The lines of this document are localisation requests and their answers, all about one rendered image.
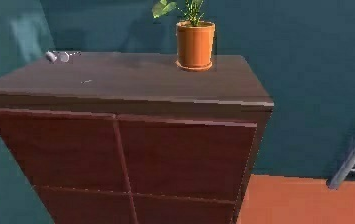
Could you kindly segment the round tinted spectacles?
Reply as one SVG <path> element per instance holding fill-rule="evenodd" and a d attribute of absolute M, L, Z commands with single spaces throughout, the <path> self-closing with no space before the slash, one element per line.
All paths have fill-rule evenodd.
<path fill-rule="evenodd" d="M 80 52 L 69 53 L 66 51 L 47 51 L 45 53 L 45 58 L 50 63 L 55 63 L 56 61 L 67 63 L 70 61 L 70 58 L 75 55 L 80 55 Z"/>

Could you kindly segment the dark brown chest of drawers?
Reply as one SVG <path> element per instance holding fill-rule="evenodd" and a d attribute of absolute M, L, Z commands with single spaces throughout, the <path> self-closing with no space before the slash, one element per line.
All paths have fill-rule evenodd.
<path fill-rule="evenodd" d="M 244 58 L 86 52 L 0 77 L 0 137 L 55 224 L 236 224 L 274 103 Z"/>

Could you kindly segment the green plant in orange pot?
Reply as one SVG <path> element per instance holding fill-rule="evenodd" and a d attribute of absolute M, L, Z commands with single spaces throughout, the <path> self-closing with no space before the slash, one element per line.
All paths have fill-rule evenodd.
<path fill-rule="evenodd" d="M 215 24 L 203 20 L 203 3 L 204 0 L 184 0 L 181 9 L 176 1 L 158 0 L 152 7 L 154 19 L 174 10 L 181 13 L 182 19 L 176 23 L 176 65 L 186 71 L 201 72 L 212 67 Z"/>

